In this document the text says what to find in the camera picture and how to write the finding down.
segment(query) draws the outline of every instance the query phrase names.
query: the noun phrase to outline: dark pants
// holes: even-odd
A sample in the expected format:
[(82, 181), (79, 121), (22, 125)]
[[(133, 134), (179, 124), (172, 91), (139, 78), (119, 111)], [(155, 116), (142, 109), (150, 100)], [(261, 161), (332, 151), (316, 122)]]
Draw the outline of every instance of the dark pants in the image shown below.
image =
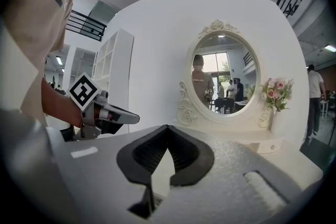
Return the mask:
[(320, 110), (320, 98), (309, 98), (307, 137), (310, 137), (313, 131), (317, 132), (319, 130)]

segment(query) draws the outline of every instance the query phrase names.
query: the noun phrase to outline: white wall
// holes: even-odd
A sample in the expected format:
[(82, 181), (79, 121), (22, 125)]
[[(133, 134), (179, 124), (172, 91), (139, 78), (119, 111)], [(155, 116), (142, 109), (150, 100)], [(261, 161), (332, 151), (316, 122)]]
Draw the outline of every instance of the white wall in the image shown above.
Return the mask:
[(235, 46), (235, 48), (227, 50), (231, 79), (240, 78), (244, 85), (243, 69), (245, 68), (244, 56), (246, 53), (247, 50), (243, 46)]
[(98, 0), (73, 0), (72, 9), (86, 16), (89, 16), (90, 12), (97, 2)]
[(44, 71), (44, 75), (46, 75), (46, 80), (52, 83), (52, 77), (55, 77), (55, 85), (57, 87), (58, 85), (58, 72), (52, 72), (52, 71)]
[(65, 31), (64, 44), (93, 52), (97, 52), (103, 45), (102, 42), (68, 30)]
[[(70, 84), (72, 84), (75, 81), (75, 79), (76, 79), (75, 76), (71, 76), (70, 77)], [(62, 86), (63, 86), (63, 74), (58, 75), (58, 84), (61, 86), (61, 89), (63, 89), (62, 88)]]
[(291, 26), (269, 0), (141, 0), (118, 12), (108, 24), (104, 40), (119, 28), (134, 36), (129, 109), (141, 119), (130, 125), (130, 132), (176, 124), (179, 82), (184, 79), (188, 48), (203, 27), (216, 19), (237, 27), (253, 47), (262, 82), (270, 77), (294, 78), (283, 131), (299, 149), (308, 116), (305, 61)]

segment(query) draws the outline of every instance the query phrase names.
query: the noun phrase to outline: shelf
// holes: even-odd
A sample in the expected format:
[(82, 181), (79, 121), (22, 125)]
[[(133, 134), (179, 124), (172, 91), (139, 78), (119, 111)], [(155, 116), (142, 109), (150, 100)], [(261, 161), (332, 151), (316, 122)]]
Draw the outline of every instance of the shelf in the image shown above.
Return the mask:
[(95, 74), (95, 79), (98, 80), (102, 77), (103, 73), (103, 64), (104, 61), (99, 61), (96, 66), (96, 74)]
[(107, 74), (105, 76), (102, 76), (99, 79), (96, 79), (95, 82), (109, 82), (109, 80), (110, 80), (110, 75)]
[(99, 49), (99, 54), (98, 54), (98, 62), (99, 62), (101, 59), (104, 58), (108, 43), (109, 43), (109, 41), (106, 41), (106, 42), (104, 43), (104, 45), (100, 47), (100, 49)]
[(110, 73), (111, 59), (112, 59), (112, 52), (110, 52), (105, 56), (103, 76)]
[(113, 50), (110, 50), (108, 53), (106, 53), (106, 55), (109, 55), (111, 52), (113, 52)]
[(114, 48), (114, 43), (115, 43), (115, 41), (116, 41), (116, 37), (117, 37), (117, 33), (118, 32), (116, 32), (116, 33), (114, 33), (114, 35), (109, 39), (109, 44), (108, 44), (108, 46), (107, 46), (107, 53), (106, 54), (109, 54), (112, 50), (113, 50), (113, 48)]
[(94, 79), (95, 71), (96, 71), (96, 65), (93, 65), (93, 69), (92, 69), (92, 79)]
[(95, 65), (96, 63), (97, 63), (97, 59), (98, 59), (98, 52), (96, 52), (96, 54), (95, 54), (95, 57), (94, 57), (95, 59), (95, 61), (93, 62), (93, 64)]
[(105, 57), (101, 58), (101, 59), (97, 62), (97, 64), (99, 64), (100, 62), (103, 62), (103, 61), (104, 61), (104, 58), (105, 58)]

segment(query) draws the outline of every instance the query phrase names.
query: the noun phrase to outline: white shirt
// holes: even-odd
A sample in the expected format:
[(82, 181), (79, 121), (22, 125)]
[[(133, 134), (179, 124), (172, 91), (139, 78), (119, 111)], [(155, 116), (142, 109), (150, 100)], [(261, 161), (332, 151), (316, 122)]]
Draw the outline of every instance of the white shirt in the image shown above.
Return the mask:
[(309, 98), (320, 98), (321, 90), (320, 83), (323, 83), (321, 75), (314, 70), (309, 71), (308, 73), (309, 80)]
[(227, 89), (229, 90), (229, 97), (234, 97), (235, 96), (235, 86), (232, 84), (232, 85), (229, 85), (229, 87), (227, 87)]

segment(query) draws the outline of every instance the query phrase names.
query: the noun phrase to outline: oval mirror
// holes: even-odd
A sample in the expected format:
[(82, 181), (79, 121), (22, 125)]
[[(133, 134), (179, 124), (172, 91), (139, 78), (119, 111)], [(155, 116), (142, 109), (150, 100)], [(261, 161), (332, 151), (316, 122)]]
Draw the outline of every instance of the oval mirror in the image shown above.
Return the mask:
[(250, 49), (223, 34), (201, 43), (191, 72), (199, 100), (214, 113), (229, 115), (243, 109), (252, 98), (257, 71)]

